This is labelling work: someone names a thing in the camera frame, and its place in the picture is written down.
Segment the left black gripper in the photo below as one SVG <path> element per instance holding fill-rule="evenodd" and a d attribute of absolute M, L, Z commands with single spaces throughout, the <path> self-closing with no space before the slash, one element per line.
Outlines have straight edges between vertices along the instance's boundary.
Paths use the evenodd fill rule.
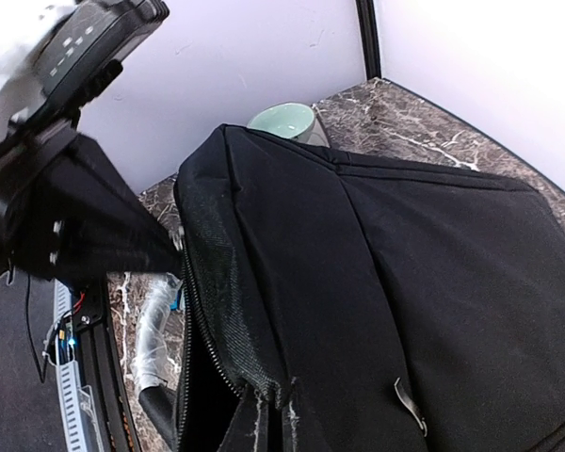
<path fill-rule="evenodd" d="M 96 140 L 69 126 L 0 143 L 0 276 L 77 283 L 181 273 L 180 252 Z"/>

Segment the black student backpack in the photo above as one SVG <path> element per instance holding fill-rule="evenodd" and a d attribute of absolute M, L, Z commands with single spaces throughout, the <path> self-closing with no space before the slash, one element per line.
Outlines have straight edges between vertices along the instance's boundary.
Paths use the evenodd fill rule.
<path fill-rule="evenodd" d="M 489 173 L 223 125 L 181 165 L 173 451 L 565 451 L 565 233 Z"/>

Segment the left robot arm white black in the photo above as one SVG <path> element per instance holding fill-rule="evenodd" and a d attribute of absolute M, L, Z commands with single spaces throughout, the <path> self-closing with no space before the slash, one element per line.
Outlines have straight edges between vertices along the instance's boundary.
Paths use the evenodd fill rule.
<path fill-rule="evenodd" d="M 0 34 L 0 276 L 180 272 L 167 230 L 78 128 L 169 14 L 162 1 L 48 1 Z"/>

